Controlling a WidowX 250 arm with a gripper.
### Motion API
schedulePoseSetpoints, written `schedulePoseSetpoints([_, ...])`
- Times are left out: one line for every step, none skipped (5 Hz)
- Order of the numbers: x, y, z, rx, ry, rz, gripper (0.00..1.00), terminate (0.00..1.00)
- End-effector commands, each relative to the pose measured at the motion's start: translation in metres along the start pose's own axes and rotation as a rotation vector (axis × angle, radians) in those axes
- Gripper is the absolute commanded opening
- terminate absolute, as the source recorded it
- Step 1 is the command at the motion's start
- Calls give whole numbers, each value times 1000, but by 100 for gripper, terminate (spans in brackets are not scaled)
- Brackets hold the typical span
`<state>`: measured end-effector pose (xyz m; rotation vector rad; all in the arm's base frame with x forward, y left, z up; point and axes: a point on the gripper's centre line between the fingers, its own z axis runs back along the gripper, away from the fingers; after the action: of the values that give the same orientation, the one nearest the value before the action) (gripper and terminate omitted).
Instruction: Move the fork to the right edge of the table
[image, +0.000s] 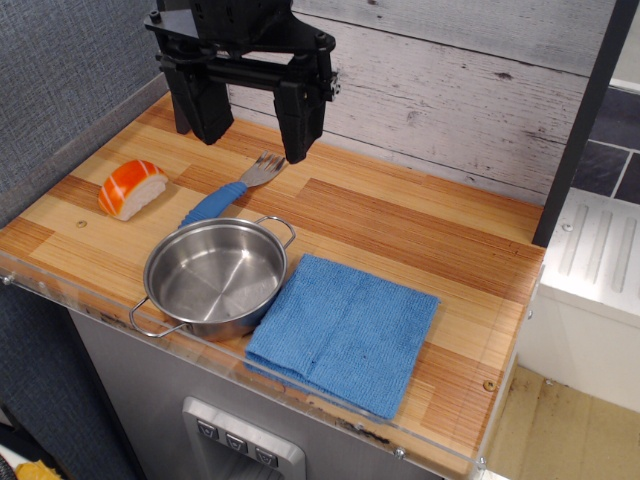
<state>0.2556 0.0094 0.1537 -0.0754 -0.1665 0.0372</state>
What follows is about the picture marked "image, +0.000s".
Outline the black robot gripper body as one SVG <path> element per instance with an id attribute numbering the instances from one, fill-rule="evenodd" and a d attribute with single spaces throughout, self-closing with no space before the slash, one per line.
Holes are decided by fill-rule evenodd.
<path id="1" fill-rule="evenodd" d="M 151 11 L 145 27 L 169 61 L 213 81 L 276 91 L 297 85 L 321 101 L 340 91 L 335 38 L 299 20 L 290 1 L 189 1 Z"/>

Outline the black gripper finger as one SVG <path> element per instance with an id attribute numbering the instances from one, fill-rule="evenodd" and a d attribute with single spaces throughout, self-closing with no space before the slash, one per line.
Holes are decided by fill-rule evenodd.
<path id="1" fill-rule="evenodd" d="M 323 133 L 325 100 L 315 87 L 283 81 L 274 92 L 274 107 L 286 159 L 299 163 Z"/>
<path id="2" fill-rule="evenodd" d="M 195 136 L 207 145 L 216 143 L 234 122 L 226 85 L 203 72 L 165 67 L 164 73 Z"/>

